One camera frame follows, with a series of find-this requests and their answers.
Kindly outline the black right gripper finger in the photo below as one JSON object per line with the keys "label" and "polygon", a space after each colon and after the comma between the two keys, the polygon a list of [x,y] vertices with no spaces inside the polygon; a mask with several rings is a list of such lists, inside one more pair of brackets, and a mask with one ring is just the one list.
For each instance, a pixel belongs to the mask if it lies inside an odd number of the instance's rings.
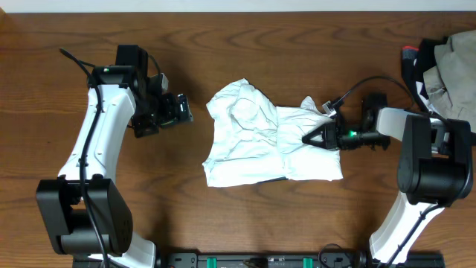
{"label": "black right gripper finger", "polygon": [[326,138],[326,124],[323,124],[311,132],[307,133],[304,137],[303,140],[324,140]]}
{"label": "black right gripper finger", "polygon": [[311,138],[302,138],[302,142],[304,144],[312,145],[314,147],[320,147],[320,148],[327,148],[326,142],[325,141],[315,141]]}

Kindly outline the white t-shirt with black stripes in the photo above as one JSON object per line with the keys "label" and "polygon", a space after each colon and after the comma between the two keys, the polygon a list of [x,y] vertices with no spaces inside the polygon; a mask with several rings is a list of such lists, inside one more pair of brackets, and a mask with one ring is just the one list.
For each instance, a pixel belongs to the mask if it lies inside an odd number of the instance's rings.
{"label": "white t-shirt with black stripes", "polygon": [[219,90],[206,105],[213,143],[202,166],[208,186],[226,188],[277,179],[342,179],[340,153],[303,143],[328,123],[311,97],[299,107],[275,106],[246,79]]}

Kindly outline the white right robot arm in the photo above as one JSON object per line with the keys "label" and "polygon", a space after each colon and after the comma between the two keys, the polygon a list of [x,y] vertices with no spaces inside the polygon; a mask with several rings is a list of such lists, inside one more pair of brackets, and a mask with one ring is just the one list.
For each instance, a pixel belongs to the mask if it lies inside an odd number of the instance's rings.
{"label": "white right robot arm", "polygon": [[387,97],[372,93],[361,102],[361,122],[347,126],[338,108],[323,105],[331,121],[303,136],[304,144],[328,150],[362,146],[387,149],[401,143],[397,169],[399,192],[383,224],[370,236],[368,252],[334,245],[318,254],[320,267],[444,267],[439,253],[410,248],[428,223],[473,185],[472,131],[468,122],[390,108]]}

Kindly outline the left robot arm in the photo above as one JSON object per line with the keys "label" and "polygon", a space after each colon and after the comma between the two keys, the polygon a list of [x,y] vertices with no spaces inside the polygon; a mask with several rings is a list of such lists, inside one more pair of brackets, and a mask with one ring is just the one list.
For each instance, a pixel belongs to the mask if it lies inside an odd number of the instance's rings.
{"label": "left robot arm", "polygon": [[87,76],[88,106],[74,149],[55,179],[43,179],[36,202],[52,249],[75,267],[159,267],[157,246],[133,227],[116,186],[127,130],[136,138],[191,122],[186,95],[168,90],[164,73],[149,76],[155,58],[138,45],[119,45],[115,63],[79,61]]}

